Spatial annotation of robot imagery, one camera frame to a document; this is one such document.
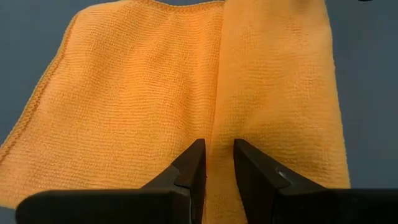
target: textured fabric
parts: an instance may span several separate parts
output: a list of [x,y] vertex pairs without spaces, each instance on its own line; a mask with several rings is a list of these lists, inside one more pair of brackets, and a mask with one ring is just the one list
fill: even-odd
[[205,223],[245,222],[234,138],[349,187],[323,1],[82,10],[0,148],[0,204],[48,189],[137,188],[198,138]]

